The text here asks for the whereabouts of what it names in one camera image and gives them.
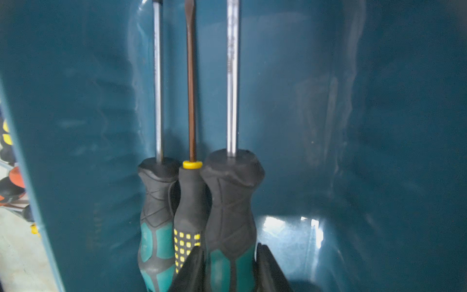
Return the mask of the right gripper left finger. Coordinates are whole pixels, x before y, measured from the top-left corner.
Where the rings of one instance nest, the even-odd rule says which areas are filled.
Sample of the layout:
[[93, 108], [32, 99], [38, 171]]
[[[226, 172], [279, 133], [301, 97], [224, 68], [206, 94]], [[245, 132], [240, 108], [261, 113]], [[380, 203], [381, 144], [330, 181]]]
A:
[[173, 280], [169, 292], [203, 292], [204, 291], [204, 249], [196, 246]]

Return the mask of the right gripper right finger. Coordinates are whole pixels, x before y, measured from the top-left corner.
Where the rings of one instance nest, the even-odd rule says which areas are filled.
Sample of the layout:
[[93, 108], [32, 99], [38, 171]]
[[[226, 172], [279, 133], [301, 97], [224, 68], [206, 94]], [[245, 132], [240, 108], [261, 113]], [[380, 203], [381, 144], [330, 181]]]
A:
[[292, 292], [287, 278], [267, 245], [257, 244], [258, 292]]

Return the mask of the black yellow dotted screwdriver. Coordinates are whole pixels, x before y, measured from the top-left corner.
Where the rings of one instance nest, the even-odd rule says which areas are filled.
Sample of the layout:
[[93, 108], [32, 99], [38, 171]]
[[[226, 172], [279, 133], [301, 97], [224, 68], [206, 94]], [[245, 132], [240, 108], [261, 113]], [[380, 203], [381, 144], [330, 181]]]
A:
[[189, 159], [179, 168], [180, 203], [174, 219], [176, 272], [180, 273], [193, 248], [202, 246], [207, 223], [206, 184], [200, 176], [203, 163], [197, 159], [195, 94], [195, 2], [185, 2], [189, 111]]

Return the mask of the large green black screwdriver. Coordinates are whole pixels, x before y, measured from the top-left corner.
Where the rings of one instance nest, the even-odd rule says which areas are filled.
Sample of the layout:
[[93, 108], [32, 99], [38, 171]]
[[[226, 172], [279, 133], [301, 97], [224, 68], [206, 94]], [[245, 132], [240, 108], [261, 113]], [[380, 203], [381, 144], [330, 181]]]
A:
[[138, 175], [145, 186], [138, 265], [149, 292], [167, 292], [175, 278], [174, 211], [180, 164], [164, 156], [162, 108], [162, 1], [153, 1], [154, 157], [143, 160]]

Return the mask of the teal storage box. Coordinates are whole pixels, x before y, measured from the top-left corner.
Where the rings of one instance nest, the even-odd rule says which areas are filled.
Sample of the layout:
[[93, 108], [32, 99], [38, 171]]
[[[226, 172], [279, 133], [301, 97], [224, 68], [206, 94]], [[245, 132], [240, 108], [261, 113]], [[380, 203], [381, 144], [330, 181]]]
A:
[[[467, 289], [465, 1], [242, 1], [238, 146], [297, 292]], [[143, 292], [151, 1], [2, 1], [1, 105], [58, 288]]]

